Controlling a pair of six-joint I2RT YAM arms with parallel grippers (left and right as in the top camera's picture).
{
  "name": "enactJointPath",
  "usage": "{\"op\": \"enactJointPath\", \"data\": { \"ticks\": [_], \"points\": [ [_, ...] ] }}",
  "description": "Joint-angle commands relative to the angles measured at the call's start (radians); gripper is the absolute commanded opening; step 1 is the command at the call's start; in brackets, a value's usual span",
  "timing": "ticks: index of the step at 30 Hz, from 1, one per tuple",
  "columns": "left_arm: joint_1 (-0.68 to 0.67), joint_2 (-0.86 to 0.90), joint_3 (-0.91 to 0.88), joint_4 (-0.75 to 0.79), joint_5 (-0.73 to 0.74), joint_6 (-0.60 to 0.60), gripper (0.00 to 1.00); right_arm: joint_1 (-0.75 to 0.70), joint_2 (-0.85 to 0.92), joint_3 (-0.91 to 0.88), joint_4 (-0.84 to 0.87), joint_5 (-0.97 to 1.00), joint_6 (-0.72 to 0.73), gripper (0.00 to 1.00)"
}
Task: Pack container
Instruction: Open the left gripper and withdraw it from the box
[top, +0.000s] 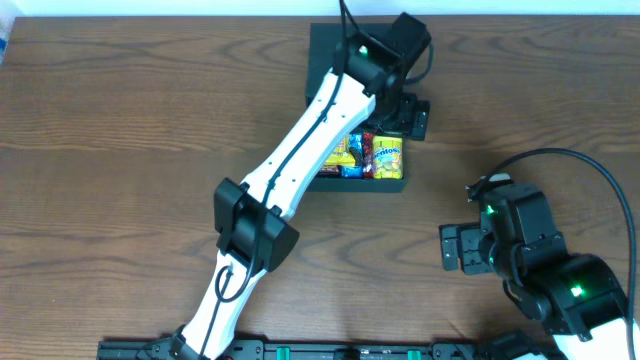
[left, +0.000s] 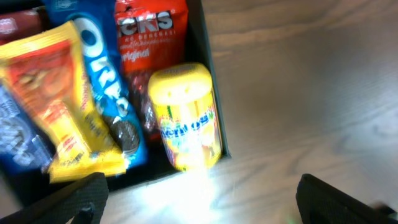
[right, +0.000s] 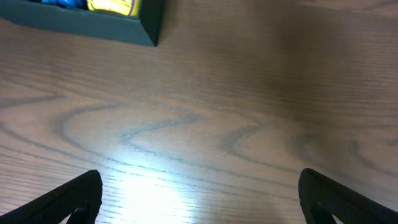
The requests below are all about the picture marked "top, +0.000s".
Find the yellow round candy container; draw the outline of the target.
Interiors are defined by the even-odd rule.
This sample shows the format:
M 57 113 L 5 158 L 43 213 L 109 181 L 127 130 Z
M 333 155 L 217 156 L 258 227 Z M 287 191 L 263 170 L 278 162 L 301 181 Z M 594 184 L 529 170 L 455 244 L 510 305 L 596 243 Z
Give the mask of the yellow round candy container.
M 375 179 L 403 178 L 403 140 L 397 137 L 373 138 L 373 165 Z

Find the red hacks sweets bag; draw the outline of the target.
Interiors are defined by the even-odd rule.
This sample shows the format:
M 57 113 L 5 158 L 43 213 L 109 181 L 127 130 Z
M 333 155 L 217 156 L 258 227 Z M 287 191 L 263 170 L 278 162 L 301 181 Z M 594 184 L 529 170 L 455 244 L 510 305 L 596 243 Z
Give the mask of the red hacks sweets bag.
M 372 133 L 362 134 L 362 153 L 363 153 L 363 177 L 371 179 L 374 177 L 374 160 L 373 160 L 373 139 Z

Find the blue oreo cookie pack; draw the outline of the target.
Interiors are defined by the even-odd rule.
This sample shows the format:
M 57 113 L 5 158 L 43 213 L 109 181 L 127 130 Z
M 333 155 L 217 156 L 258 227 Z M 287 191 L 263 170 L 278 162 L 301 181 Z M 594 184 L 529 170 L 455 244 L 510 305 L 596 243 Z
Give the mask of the blue oreo cookie pack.
M 362 138 L 361 133 L 349 135 L 347 152 L 340 165 L 342 178 L 354 179 L 363 177 L 364 155 Z

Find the yellow peanut butter snack packet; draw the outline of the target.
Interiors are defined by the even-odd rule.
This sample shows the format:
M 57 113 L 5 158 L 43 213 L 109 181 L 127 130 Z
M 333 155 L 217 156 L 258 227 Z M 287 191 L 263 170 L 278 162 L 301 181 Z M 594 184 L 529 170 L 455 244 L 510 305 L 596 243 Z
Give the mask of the yellow peanut butter snack packet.
M 350 151 L 350 136 L 342 138 L 324 162 L 325 166 L 355 166 L 356 158 Z

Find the red hello panda box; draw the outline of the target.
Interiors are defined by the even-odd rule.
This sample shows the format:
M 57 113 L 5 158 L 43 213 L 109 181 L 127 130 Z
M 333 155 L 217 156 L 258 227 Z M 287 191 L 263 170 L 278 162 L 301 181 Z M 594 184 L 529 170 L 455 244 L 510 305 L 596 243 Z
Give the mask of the red hello panda box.
M 318 177 L 340 177 L 341 170 L 339 166 L 322 167 L 317 173 Z

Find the dark green box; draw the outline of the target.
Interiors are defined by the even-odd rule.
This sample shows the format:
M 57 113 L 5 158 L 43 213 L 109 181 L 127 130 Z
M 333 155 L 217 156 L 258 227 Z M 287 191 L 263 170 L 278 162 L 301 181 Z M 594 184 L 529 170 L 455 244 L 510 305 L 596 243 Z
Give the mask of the dark green box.
M 341 39 L 341 27 L 337 23 L 312 23 L 306 87 L 305 105 L 309 106 L 323 81 L 326 72 L 333 63 L 333 54 Z M 316 176 L 307 188 L 307 192 L 334 193 L 400 193 L 406 186 L 408 178 L 373 179 L 342 178 Z

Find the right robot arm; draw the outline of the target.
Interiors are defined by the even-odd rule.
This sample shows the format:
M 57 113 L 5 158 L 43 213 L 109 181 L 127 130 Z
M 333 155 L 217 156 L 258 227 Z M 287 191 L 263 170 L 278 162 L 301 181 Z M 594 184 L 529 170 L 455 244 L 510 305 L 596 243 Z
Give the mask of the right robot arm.
M 498 181 L 479 197 L 479 219 L 439 228 L 445 270 L 494 273 L 507 298 L 553 337 L 537 346 L 521 331 L 479 345 L 477 359 L 635 359 L 639 328 L 612 269 L 570 253 L 544 193 Z

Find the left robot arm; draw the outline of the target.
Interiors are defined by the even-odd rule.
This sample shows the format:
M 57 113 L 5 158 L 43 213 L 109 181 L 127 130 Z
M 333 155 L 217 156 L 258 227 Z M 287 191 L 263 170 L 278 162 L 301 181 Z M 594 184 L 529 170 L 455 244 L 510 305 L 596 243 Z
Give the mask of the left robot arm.
M 372 33 L 356 27 L 341 35 L 318 91 L 278 147 L 241 183 L 224 179 L 216 188 L 216 268 L 195 316 L 172 337 L 169 358 L 215 359 L 227 349 L 255 285 L 297 243 L 288 222 L 301 198 L 347 135 L 362 126 L 424 139 L 430 105 L 404 87 L 431 45 L 426 25 L 403 13 Z

